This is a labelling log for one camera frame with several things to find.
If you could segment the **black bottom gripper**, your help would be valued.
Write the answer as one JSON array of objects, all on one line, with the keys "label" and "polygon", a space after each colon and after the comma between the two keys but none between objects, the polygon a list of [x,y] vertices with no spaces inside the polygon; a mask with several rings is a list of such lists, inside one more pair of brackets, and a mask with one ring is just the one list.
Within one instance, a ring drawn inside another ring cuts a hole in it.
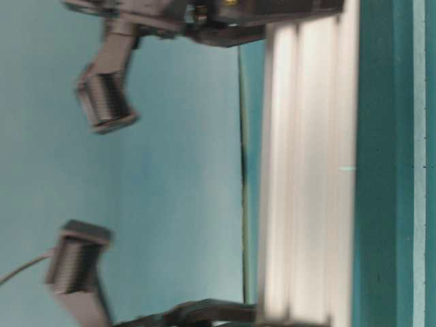
[{"label": "black bottom gripper", "polygon": [[212,326],[212,322],[254,322],[256,306],[224,300],[184,302],[168,311],[140,316],[115,326]]}]

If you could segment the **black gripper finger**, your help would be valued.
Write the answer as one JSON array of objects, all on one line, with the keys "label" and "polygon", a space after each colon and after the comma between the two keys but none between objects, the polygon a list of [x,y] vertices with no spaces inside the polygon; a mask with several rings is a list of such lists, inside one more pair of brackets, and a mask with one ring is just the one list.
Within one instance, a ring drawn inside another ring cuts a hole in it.
[{"label": "black gripper finger", "polygon": [[211,318],[211,323],[215,322],[222,322],[221,326],[332,326],[332,316],[328,315],[323,322],[310,322],[309,320],[259,320],[255,315],[216,315]]},{"label": "black gripper finger", "polygon": [[218,1],[217,21],[263,25],[280,20],[329,16],[343,11],[344,1]]}]

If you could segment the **black top gripper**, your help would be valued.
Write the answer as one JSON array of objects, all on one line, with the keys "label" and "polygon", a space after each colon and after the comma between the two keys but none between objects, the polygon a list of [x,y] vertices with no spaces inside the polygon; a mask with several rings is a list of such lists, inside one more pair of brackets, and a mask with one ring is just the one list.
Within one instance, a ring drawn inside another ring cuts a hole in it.
[{"label": "black top gripper", "polygon": [[212,1],[64,1],[71,11],[100,16],[104,36],[109,21],[134,23],[139,37],[156,35],[188,37],[207,46],[230,48],[263,40],[266,26],[244,27],[218,22],[212,17]]}]

